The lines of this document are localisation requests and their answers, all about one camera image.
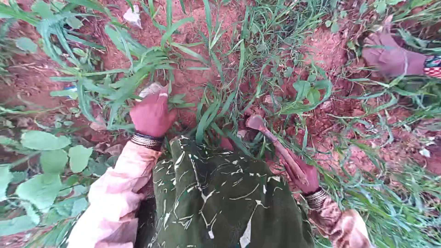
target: colorful patterned fabric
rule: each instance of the colorful patterned fabric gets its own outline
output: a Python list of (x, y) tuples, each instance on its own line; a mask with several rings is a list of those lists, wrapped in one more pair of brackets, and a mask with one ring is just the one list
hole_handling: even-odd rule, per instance
[(245, 155), (181, 136), (153, 169), (156, 233), (144, 247), (313, 247), (288, 183)]
[(441, 78), (441, 56), (428, 56), (424, 63), (424, 72), (429, 77)]

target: stacked bangles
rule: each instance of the stacked bangles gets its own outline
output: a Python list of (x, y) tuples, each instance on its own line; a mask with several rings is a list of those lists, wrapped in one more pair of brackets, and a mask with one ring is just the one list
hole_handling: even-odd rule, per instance
[(308, 202), (308, 206), (315, 209), (323, 206), (327, 194), (322, 188), (319, 188), (316, 192), (304, 195), (303, 197), (305, 197), (305, 200)]
[(164, 138), (156, 138), (150, 135), (144, 135), (140, 133), (135, 133), (131, 141), (137, 145), (147, 147), (153, 150), (159, 150), (162, 146), (162, 140)]

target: dirt ground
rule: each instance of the dirt ground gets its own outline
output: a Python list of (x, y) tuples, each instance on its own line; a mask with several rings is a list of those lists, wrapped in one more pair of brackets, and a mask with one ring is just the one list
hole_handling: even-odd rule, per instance
[[(18, 2), (24, 10), (30, 10), (30, 6), (33, 3), (31, 0), (20, 0)], [(125, 1), (103, 0), (102, 2), (106, 5), (113, 5), (114, 7), (110, 8), (111, 12), (119, 17), (121, 23), (125, 23), (122, 16), (129, 8)], [(173, 38), (177, 43), (198, 42), (200, 41), (200, 32), (206, 36), (208, 35), (203, 2), (184, 1), (184, 4), (187, 15), (183, 13), (180, 2), (178, 0), (173, 1), (173, 21), (188, 17), (189, 12), (191, 12), (195, 21), (180, 27), (178, 29), (179, 34), (175, 34)], [(155, 1), (155, 6), (158, 9), (156, 20), (160, 24), (166, 25), (165, 0)], [(216, 20), (216, 14), (218, 14), (219, 21), (222, 21), (221, 28), (226, 30), (226, 33), (219, 41), (223, 52), (227, 52), (230, 49), (230, 40), (235, 39), (235, 37), (232, 37), (234, 30), (240, 30), (240, 23), (238, 23), (238, 21), (243, 19), (245, 7), (245, 3), (230, 4), (228, 7), (221, 4), (218, 13), (212, 12), (212, 19)], [(353, 13), (349, 12), (348, 18), (350, 18), (352, 14)], [(374, 18), (374, 16), (367, 16), (365, 22), (370, 18)], [(113, 45), (111, 40), (104, 33), (106, 23), (106, 19), (92, 19), (88, 23), (85, 22), (85, 25), (79, 32), (90, 35), (93, 42), (102, 44), (107, 48), (105, 53), (100, 54), (106, 70), (121, 67), (128, 68), (130, 64), (125, 55)], [(141, 24), (142, 29), (131, 26), (131, 35), (133, 38), (147, 47), (159, 45), (161, 33), (154, 27), (151, 18), (144, 12), (141, 13)], [(331, 137), (329, 133), (339, 133), (343, 128), (336, 119), (329, 114), (335, 116), (360, 116), (364, 114), (360, 100), (347, 98), (348, 96), (358, 96), (362, 94), (362, 86), (342, 78), (341, 72), (344, 71), (348, 78), (376, 77), (376, 75), (368, 75), (365, 71), (358, 69), (366, 66), (366, 63), (362, 59), (356, 59), (346, 45), (348, 41), (362, 38), (363, 32), (365, 31), (364, 25), (354, 24), (346, 20), (339, 21), (339, 25), (340, 30), (335, 34), (331, 33), (329, 28), (324, 25), (317, 28), (314, 30), (313, 35), (307, 38), (303, 48), (305, 57), (311, 58), (311, 60), (315, 61), (325, 71), (329, 72), (328, 76), (333, 83), (333, 94), (331, 98), (311, 112), (306, 120), (311, 138), (308, 140), (308, 145), (315, 147), (318, 151), (334, 150), (333, 137)], [(10, 36), (27, 36), (34, 42), (38, 42), (38, 38), (40, 38), (35, 28), (23, 21), (18, 21), (13, 26)], [(192, 49), (205, 58), (209, 57), (208, 51), (204, 49), (203, 45), (195, 46)], [(225, 59), (231, 65), (238, 64), (239, 62), (235, 54), (231, 54)], [(174, 70), (175, 82), (172, 85), (172, 94), (185, 93), (185, 100), (187, 102), (199, 103), (204, 86), (207, 83), (218, 84), (220, 76), (215, 68), (207, 71), (182, 70), (182, 68), (191, 66), (200, 66), (200, 64), (189, 60), (182, 60), (180, 68)], [(49, 79), (51, 76), (63, 76), (63, 74), (57, 70), (57, 64), (47, 57), (43, 51), (40, 50), (39, 53), (32, 55), (16, 55), (14, 57), (14, 65), (9, 68), (9, 71), (11, 72), (11, 81), (14, 83), (11, 85), (0, 85), (0, 100), (6, 102), (7, 105), (26, 105), (29, 109), (58, 107), (66, 109), (76, 106), (76, 101), (74, 100), (50, 97), (49, 93), (51, 91), (62, 90), (65, 86), (69, 86), (69, 84), (54, 82)], [(155, 80), (163, 85), (167, 83), (160, 77), (155, 78)], [(296, 80), (296, 77), (291, 78), (289, 82), (286, 80), (284, 86), (282, 86), (284, 94), (295, 97), (296, 92), (292, 88), (292, 83)], [(241, 88), (250, 88), (249, 85), (252, 85), (252, 83), (249, 82), (244, 82), (243, 84)], [(50, 124), (53, 122), (53, 117), (57, 111), (58, 110), (53, 110), (37, 114), (34, 119), (42, 124)], [(192, 128), (196, 125), (194, 111), (195, 108), (179, 110), (178, 118), (180, 125), (182, 125), (181, 128)], [(409, 111), (398, 108), (389, 113), (390, 117), (387, 121), (392, 123), (397, 120), (403, 120), (410, 114)], [(366, 118), (365, 120), (373, 123), (377, 121), (377, 117), (374, 116), (372, 118)], [(37, 128), (34, 124), (34, 120), (31, 118), (24, 121), (22, 120), (22, 124), (24, 127)], [(117, 140), (114, 140), (110, 132), (95, 131), (91, 129), (89, 125), (90, 122), (84, 117), (78, 118), (74, 124), (75, 127), (84, 127), (79, 131), (79, 134), (88, 141), (106, 143), (107, 146), (111, 146), (116, 143), (124, 143), (126, 140), (126, 137), (123, 135), (120, 135)], [(295, 134), (292, 125), (287, 126), (286, 132), (289, 135), (296, 136), (299, 142), (302, 142), (303, 133)], [(403, 132), (400, 128), (396, 128), (393, 130), (393, 134), (394, 141), (381, 148), (381, 154), (384, 160), (392, 166), (397, 166), (404, 160), (413, 159), (420, 162), (420, 164), (426, 165), (432, 172), (441, 174), (441, 168), (439, 166), (441, 150), (437, 144), (428, 148), (433, 154), (431, 158), (426, 158), (419, 153), (419, 148), (421, 147), (419, 138), (429, 135), (438, 139), (440, 137), (439, 132), (410, 134), (409, 132)], [(352, 139), (355, 138), (355, 135), (351, 133), (348, 134), (348, 137)], [(368, 145), (370, 147), (377, 147), (381, 144), (370, 143)], [(366, 171), (375, 170), (375, 166), (363, 151), (354, 147), (351, 147), (351, 149), (352, 155), (350, 161), (345, 165), (349, 173), (354, 173), (356, 169)], [(336, 152), (331, 155), (317, 154), (315, 158), (324, 168), (339, 168), (338, 159), (340, 157)]]

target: green leaf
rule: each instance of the green leaf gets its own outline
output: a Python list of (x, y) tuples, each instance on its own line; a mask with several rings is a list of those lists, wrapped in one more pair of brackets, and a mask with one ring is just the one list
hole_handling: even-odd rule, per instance
[(92, 155), (93, 148), (85, 148), (77, 145), (69, 149), (69, 165), (73, 173), (79, 173), (87, 167), (89, 157)]
[(25, 52), (37, 53), (38, 46), (28, 37), (20, 37), (15, 40), (15, 45)]
[(67, 153), (62, 149), (43, 151), (40, 164), (45, 173), (61, 174), (67, 164)]
[(63, 121), (63, 125), (65, 125), (66, 127), (70, 127), (70, 126), (72, 126), (73, 124), (75, 124), (75, 122), (70, 121), (70, 120)]
[(364, 12), (366, 12), (367, 9), (368, 9), (367, 2), (363, 2), (360, 5), (360, 11), (359, 11), (360, 15), (363, 14)]
[(318, 80), (318, 81), (314, 82), (314, 88), (317, 90), (326, 89), (330, 86), (331, 86), (331, 81), (329, 81), (327, 79)]
[(0, 236), (21, 233), (36, 226), (37, 225), (27, 215), (15, 217), (10, 220), (0, 221)]
[(306, 95), (306, 99), (308, 99), (310, 104), (314, 104), (320, 101), (320, 91), (311, 88), (308, 94)]
[(383, 14), (386, 11), (387, 5), (385, 0), (375, 1), (375, 11), (378, 14)]
[(285, 77), (285, 78), (289, 78), (289, 77), (291, 77), (291, 75), (292, 75), (292, 71), (293, 71), (293, 69), (292, 69), (292, 67), (287, 67), (286, 68), (286, 70), (283, 72), (283, 76)]
[(314, 82), (317, 79), (317, 74), (309, 74), (308, 82)]
[(42, 131), (28, 131), (22, 134), (22, 145), (34, 150), (58, 150), (68, 146), (71, 140), (66, 136), (56, 137)]
[(36, 224), (38, 225), (40, 223), (40, 215), (38, 214), (38, 212), (35, 210), (34, 206), (29, 203), (29, 202), (25, 202), (22, 201), (20, 203), (20, 205), (22, 207), (24, 207), (27, 216), (29, 216), (29, 218)]
[(78, 98), (78, 93), (72, 90), (55, 90), (51, 91), (50, 95), (52, 97), (70, 97), (74, 100)]
[(87, 57), (87, 53), (84, 52), (82, 49), (74, 48), (74, 49), (72, 49), (72, 51), (73, 51), (76, 55), (79, 55), (79, 56), (81, 56), (81, 57)]
[(340, 27), (338, 26), (338, 23), (333, 22), (331, 25), (331, 33), (335, 34), (338, 32), (339, 29), (340, 29)]
[(12, 180), (11, 180), (12, 184), (21, 183), (24, 180), (26, 180), (26, 172), (24, 171), (15, 171), (15, 172), (11, 172), (11, 174), (12, 174)]
[(296, 101), (301, 101), (305, 99), (306, 95), (311, 88), (311, 84), (308, 81), (299, 80), (295, 82), (293, 85), (294, 89), (297, 91), (297, 95), (295, 96)]
[(210, 3), (208, 2), (208, 0), (202, 0), (202, 2), (204, 2), (205, 22), (207, 23), (208, 34), (211, 35), (211, 29), (213, 26), (211, 24)]
[(74, 205), (72, 206), (72, 212), (71, 217), (79, 215), (81, 212), (83, 212), (89, 203), (85, 198), (80, 198), (74, 202)]
[(71, 16), (67, 18), (66, 22), (73, 29), (78, 29), (83, 26), (83, 23), (80, 20), (78, 20), (78, 18), (76, 18), (75, 16)]
[(100, 2), (95, 1), (95, 0), (67, 0), (67, 2), (82, 5), (87, 8), (91, 8), (91, 9), (103, 12), (105, 14), (109, 14), (108, 10), (106, 11), (106, 9), (104, 9), (104, 7), (102, 6), (102, 4)]
[(51, 18), (53, 17), (53, 13), (51, 11), (51, 7), (49, 4), (43, 1), (36, 1), (30, 9), (36, 12), (42, 18)]
[(79, 181), (80, 181), (80, 177), (78, 175), (72, 175), (64, 182), (64, 184), (68, 186), (72, 186), (78, 183)]
[(184, 19), (181, 19), (177, 21), (176, 23), (172, 24), (170, 27), (167, 27), (167, 32), (162, 36), (161, 38), (161, 47), (164, 47), (165, 42), (172, 36), (173, 32), (176, 31), (181, 25), (184, 25), (187, 22), (193, 22), (193, 17), (187, 17)]
[(198, 60), (202, 61), (203, 63), (209, 64), (208, 61), (206, 59), (204, 59), (204, 57), (202, 57), (199, 53), (191, 50), (190, 48), (187, 48), (185, 46), (182, 46), (181, 44), (177, 44), (177, 43), (174, 43), (174, 42), (172, 42), (171, 45), (174, 46), (174, 47), (179, 48), (184, 53), (197, 58)]
[(6, 200), (7, 198), (6, 190), (11, 179), (12, 174), (9, 171), (9, 166), (7, 164), (0, 165), (0, 202)]
[(62, 187), (60, 176), (57, 174), (40, 174), (21, 183), (15, 193), (19, 198), (28, 200), (43, 213), (47, 213), (54, 203)]

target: grass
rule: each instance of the grass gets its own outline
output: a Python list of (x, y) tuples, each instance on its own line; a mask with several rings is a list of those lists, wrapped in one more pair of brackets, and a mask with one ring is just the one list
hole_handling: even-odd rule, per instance
[[(185, 6), (180, 1), (183, 12)], [(83, 114), (88, 120), (96, 121), (92, 109), (102, 109), (104, 123), (108, 130), (124, 130), (131, 132), (133, 125), (127, 119), (131, 107), (131, 100), (138, 98), (134, 92), (144, 81), (152, 82), (156, 75), (162, 75), (167, 81), (173, 83), (172, 70), (179, 65), (185, 57), (200, 62), (200, 66), (186, 68), (188, 70), (207, 70), (210, 67), (217, 69), (220, 75), (218, 82), (207, 84), (202, 99), (196, 106), (197, 126), (189, 133), (194, 135), (196, 142), (207, 143), (218, 147), (220, 137), (229, 137), (236, 146), (245, 154), (265, 158), (267, 154), (274, 154), (272, 146), (261, 134), (253, 140), (245, 141), (237, 136), (240, 122), (244, 120), (245, 112), (253, 106), (265, 110), (266, 118), (271, 131), (279, 137), (281, 142), (302, 155), (307, 162), (318, 167), (322, 174), (322, 186), (333, 197), (342, 209), (355, 209), (365, 220), (371, 241), (378, 247), (428, 247), (440, 245), (439, 219), (439, 177), (428, 174), (424, 169), (409, 164), (402, 171), (391, 169), (379, 155), (381, 147), (392, 145), (394, 142), (393, 128), (411, 130), (419, 120), (439, 116), (440, 80), (427, 77), (399, 77), (397, 79), (376, 82), (370, 79), (349, 79), (354, 83), (365, 86), (366, 92), (360, 96), (352, 96), (361, 101), (364, 107), (362, 116), (332, 116), (341, 129), (340, 133), (329, 133), (334, 141), (333, 150), (325, 154), (337, 153), (339, 156), (339, 171), (326, 171), (313, 159), (318, 151), (315, 147), (308, 146), (310, 138), (307, 126), (308, 113), (311, 113), (319, 104), (332, 96), (332, 82), (327, 72), (316, 65), (309, 57), (304, 56), (302, 47), (305, 40), (313, 31), (324, 24), (332, 32), (339, 30), (339, 18), (345, 18), (349, 11), (342, 9), (342, 5), (335, 0), (306, 0), (306, 1), (279, 1), (257, 0), (247, 6), (243, 19), (238, 20), (241, 28), (233, 30), (232, 40), (226, 53), (222, 52), (225, 45), (222, 35), (221, 23), (218, 18), (212, 18), (211, 13), (216, 13), (214, 8), (222, 4), (233, 4), (228, 1), (212, 4), (203, 0), (206, 14), (208, 35), (201, 35), (201, 41), (193, 44), (179, 44), (173, 41), (173, 34), (185, 23), (192, 22), (188, 17), (176, 22), (172, 21), (172, 2), (166, 1), (166, 26), (161, 25), (155, 18), (158, 11), (154, 1), (141, 2), (144, 12), (152, 19), (153, 25), (161, 32), (159, 46), (145, 47), (135, 40), (129, 29), (119, 23), (111, 14), (107, 6), (94, 0), (68, 0), (67, 4), (58, 8), (50, 7), (45, 2), (37, 2), (33, 12), (25, 12), (14, 0), (9, 5), (0, 4), (0, 14), (9, 17), (0, 30), (0, 48), (13, 46), (5, 34), (8, 24), (15, 19), (20, 19), (35, 26), (42, 39), (40, 44), (43, 50), (60, 65), (60, 71), (66, 76), (53, 78), (55, 81), (71, 82), (76, 85), (77, 93), (70, 91), (53, 92), (53, 95), (66, 96), (78, 99), (78, 109), (72, 110), (67, 115)], [(427, 8), (418, 13), (411, 10), (429, 4)], [(79, 12), (77, 7), (83, 6), (86, 12)], [(388, 1), (376, 0), (373, 4), (364, 3), (359, 16), (375, 11), (381, 21), (386, 14), (395, 13), (394, 22), (401, 25), (403, 21), (414, 19), (420, 23), (424, 30), (426, 27), (439, 22), (441, 5), (433, 0), (409, 0), (402, 5), (392, 5)], [(99, 44), (87, 41), (75, 27), (81, 26), (78, 22), (83, 19), (103, 18), (108, 19), (105, 34), (112, 40), (114, 46), (123, 52), (130, 61), (129, 68), (105, 71), (99, 56), (95, 51), (105, 49)], [(374, 23), (368, 23), (367, 29)], [(416, 33), (414, 30), (400, 29), (398, 31), (406, 44), (415, 51), (436, 54), (441, 52), (434, 42), (423, 39), (429, 32)], [(196, 53), (192, 47), (203, 44), (208, 51), (208, 58)], [(352, 42), (353, 51), (359, 47)], [(231, 63), (228, 56), (238, 56), (237, 63)], [(11, 54), (3, 53), (0, 62), (5, 66), (11, 59)], [(307, 75), (296, 75), (294, 68), (302, 68)], [(280, 97), (281, 86), (292, 82), (297, 95), (292, 98)], [(242, 92), (240, 85), (249, 84), (250, 91)], [(270, 96), (272, 107), (262, 104), (262, 98)], [(178, 107), (191, 106), (183, 100), (183, 95), (175, 95), (170, 103)], [(370, 107), (368, 101), (375, 99), (380, 104)], [(404, 107), (412, 111), (412, 115), (405, 120), (388, 124), (386, 118), (393, 108)], [(1, 109), (3, 114), (26, 114), (17, 109)], [(55, 128), (45, 130), (69, 134), (71, 131), (64, 127), (64, 122), (69, 121), (61, 116), (56, 120)], [(2, 119), (6, 128), (14, 128), (9, 117)], [(285, 129), (288, 123), (294, 123), (297, 131), (303, 130), (303, 142), (289, 137)], [(365, 130), (355, 128), (355, 124), (362, 124)], [(356, 138), (349, 139), (347, 134), (353, 132)], [(23, 149), (22, 144), (14, 139), (2, 139), (2, 145), (9, 151), (28, 154), (14, 165), (27, 161), (29, 156), (37, 156), (35, 151)], [(382, 143), (372, 148), (366, 145), (370, 141)], [(358, 171), (351, 175), (345, 170), (344, 165), (350, 160), (352, 148), (361, 149), (376, 166), (376, 173)], [(89, 159), (88, 167), (81, 173), (72, 173), (67, 170), (60, 178), (66, 189), (76, 188), (81, 192), (78, 198), (63, 199), (58, 196), (48, 213), (43, 214), (32, 202), (26, 202), (20, 196), (8, 195), (8, 204), (2, 212), (22, 211), (31, 216), (36, 212), (40, 221), (38, 226), (54, 226), (47, 233), (34, 237), (28, 246), (57, 246), (65, 241), (69, 229), (75, 224), (76, 215), (70, 201), (84, 198), (90, 184), (103, 173), (103, 169), (112, 165), (116, 158), (93, 153)], [(37, 172), (41, 165), (31, 166)], [(16, 173), (3, 169), (9, 175)], [(8, 183), (16, 186), (25, 180), (9, 178)], [(61, 209), (70, 209), (69, 214), (62, 214)], [(327, 247), (329, 242), (316, 237), (317, 245)]]

